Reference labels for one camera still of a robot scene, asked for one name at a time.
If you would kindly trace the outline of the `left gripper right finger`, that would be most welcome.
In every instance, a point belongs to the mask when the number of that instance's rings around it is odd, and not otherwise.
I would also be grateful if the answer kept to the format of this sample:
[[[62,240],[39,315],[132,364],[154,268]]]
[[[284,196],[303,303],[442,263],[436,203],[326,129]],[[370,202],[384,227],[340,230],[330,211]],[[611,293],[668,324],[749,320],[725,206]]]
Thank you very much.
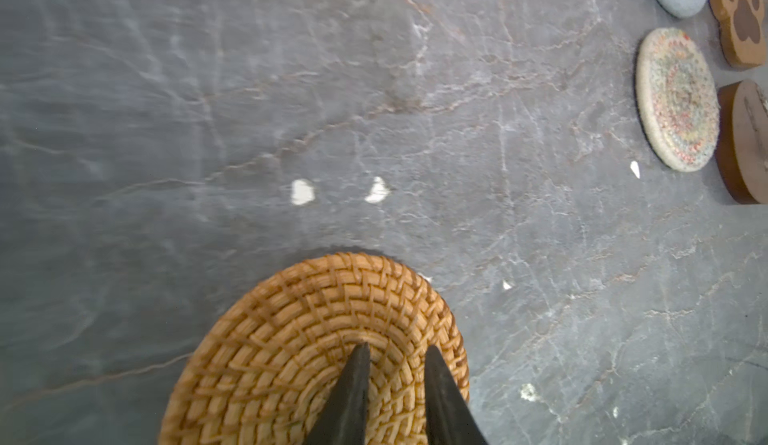
[[[436,345],[426,351],[424,374],[428,444],[487,445]]]

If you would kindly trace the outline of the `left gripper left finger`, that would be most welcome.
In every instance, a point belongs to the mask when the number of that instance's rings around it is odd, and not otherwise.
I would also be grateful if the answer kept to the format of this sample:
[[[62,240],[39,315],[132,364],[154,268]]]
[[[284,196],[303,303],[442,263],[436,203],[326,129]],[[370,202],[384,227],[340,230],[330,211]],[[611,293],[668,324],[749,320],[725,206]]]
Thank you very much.
[[[305,444],[365,444],[370,365],[369,345],[357,344],[305,438]]]

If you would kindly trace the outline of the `wicker rattan round coaster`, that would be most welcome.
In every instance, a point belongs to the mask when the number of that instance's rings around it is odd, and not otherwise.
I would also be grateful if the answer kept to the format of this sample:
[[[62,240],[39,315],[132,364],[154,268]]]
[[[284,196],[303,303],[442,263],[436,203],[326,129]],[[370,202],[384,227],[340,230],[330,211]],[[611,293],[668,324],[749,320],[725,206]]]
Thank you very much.
[[[203,338],[177,381],[162,444],[300,444],[351,352],[370,349],[365,440],[426,442],[424,361],[438,347],[462,395],[467,352],[446,301],[384,256],[335,253],[260,282]]]

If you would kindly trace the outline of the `multicolour woven round coaster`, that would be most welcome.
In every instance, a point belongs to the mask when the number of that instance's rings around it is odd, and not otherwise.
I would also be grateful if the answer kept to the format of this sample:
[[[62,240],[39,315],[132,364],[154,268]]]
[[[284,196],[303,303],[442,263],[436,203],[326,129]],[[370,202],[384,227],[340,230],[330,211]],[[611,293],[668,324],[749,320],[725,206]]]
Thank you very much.
[[[709,64],[686,32],[661,27],[646,35],[635,93],[643,131],[660,160],[679,172],[702,169],[717,145],[720,107]]]

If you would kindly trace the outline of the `glossy brown round coaster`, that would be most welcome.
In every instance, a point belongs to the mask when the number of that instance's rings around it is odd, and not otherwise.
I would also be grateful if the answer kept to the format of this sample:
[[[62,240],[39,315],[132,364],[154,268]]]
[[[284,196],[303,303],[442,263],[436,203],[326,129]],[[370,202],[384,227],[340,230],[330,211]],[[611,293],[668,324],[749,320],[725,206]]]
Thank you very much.
[[[767,94],[750,79],[718,91],[715,151],[723,182],[740,204],[767,204]]]

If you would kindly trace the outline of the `brown paw cork coaster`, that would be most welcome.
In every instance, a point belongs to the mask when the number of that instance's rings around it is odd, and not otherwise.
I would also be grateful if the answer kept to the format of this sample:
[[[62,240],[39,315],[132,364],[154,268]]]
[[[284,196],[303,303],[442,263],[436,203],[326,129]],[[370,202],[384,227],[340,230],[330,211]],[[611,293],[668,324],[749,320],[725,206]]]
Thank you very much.
[[[727,62],[736,69],[762,66],[767,60],[763,34],[764,0],[709,0],[719,23],[720,43]]]

